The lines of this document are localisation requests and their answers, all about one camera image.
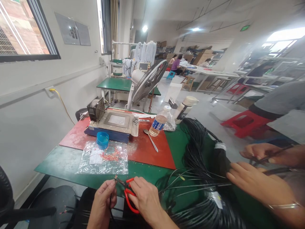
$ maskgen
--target plastic bag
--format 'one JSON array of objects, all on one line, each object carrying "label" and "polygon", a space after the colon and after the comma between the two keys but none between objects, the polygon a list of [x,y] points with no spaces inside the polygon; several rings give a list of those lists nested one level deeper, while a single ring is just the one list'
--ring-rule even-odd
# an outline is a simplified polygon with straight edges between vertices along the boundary
[{"label": "plastic bag", "polygon": [[177,124],[175,123],[174,116],[169,113],[168,120],[164,124],[163,130],[173,132],[176,130]]},{"label": "plastic bag", "polygon": [[99,149],[96,142],[86,142],[75,174],[128,174],[127,144],[109,141],[108,148]]}]

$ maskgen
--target yellow cable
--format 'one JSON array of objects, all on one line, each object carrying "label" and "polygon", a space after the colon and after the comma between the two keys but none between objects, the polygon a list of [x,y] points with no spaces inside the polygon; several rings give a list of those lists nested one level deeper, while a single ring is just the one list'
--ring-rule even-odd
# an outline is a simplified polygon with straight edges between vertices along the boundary
[{"label": "yellow cable", "polygon": [[75,125],[75,123],[72,121],[72,119],[71,119],[71,117],[70,117],[70,115],[69,115],[69,113],[68,113],[68,111],[67,111],[67,108],[66,108],[66,106],[64,105],[64,102],[63,102],[63,100],[62,100],[60,94],[58,93],[58,91],[56,91],[56,89],[54,89],[54,88],[50,88],[49,91],[50,91],[50,92],[55,91],[55,92],[58,94],[58,96],[59,96],[61,102],[63,103],[64,109],[66,110],[67,115],[69,116],[71,122]]}]

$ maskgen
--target green workbench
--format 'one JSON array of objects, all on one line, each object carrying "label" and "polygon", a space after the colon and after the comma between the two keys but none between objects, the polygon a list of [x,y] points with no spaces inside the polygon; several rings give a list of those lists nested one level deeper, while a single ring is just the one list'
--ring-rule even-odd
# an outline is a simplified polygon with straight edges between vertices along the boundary
[{"label": "green workbench", "polygon": [[[182,158],[188,143],[187,134],[181,129],[180,125],[177,125],[174,132],[165,132],[165,135],[176,168],[184,168]],[[207,161],[208,157],[214,151],[214,146],[215,142],[208,136],[203,152],[204,158]],[[79,149],[57,145],[35,168],[35,171],[94,189],[98,189],[105,180],[114,178],[114,175],[75,174],[78,170],[79,163],[81,162],[82,152],[83,151]],[[127,180],[128,178],[138,176],[144,177],[152,184],[156,184],[159,178],[171,172],[171,169],[128,161],[128,175],[118,175],[118,178]],[[244,219],[247,219],[247,221],[256,225],[257,228],[277,228],[275,221],[270,217],[270,212],[265,207],[236,186],[233,188],[237,201],[241,206]],[[121,186],[117,186],[117,191],[118,196],[124,196]],[[183,202],[185,203],[185,206],[190,204],[190,201],[187,198],[185,198]]]},{"label": "green workbench", "polygon": [[[120,78],[106,78],[103,80],[97,88],[101,88],[103,90],[111,90],[111,91],[124,91],[128,92],[131,88],[131,80],[128,79],[120,79]],[[154,95],[161,95],[159,89],[155,87]]]}]

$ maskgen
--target exit sign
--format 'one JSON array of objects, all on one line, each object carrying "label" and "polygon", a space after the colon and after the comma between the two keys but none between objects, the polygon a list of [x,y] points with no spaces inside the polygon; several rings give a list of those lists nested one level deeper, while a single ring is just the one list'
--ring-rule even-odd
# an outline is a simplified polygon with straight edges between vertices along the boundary
[{"label": "exit sign", "polygon": [[250,25],[246,25],[244,27],[241,28],[241,32],[247,30],[250,27]]}]

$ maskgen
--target purple shirt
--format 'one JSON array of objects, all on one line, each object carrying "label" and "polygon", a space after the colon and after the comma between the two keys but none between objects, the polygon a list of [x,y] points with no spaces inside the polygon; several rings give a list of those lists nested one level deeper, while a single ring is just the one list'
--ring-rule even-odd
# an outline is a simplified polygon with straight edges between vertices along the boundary
[{"label": "purple shirt", "polygon": [[173,65],[172,65],[172,68],[171,70],[177,70],[178,66],[180,65],[180,60],[179,59],[176,59],[174,62],[173,62]]}]

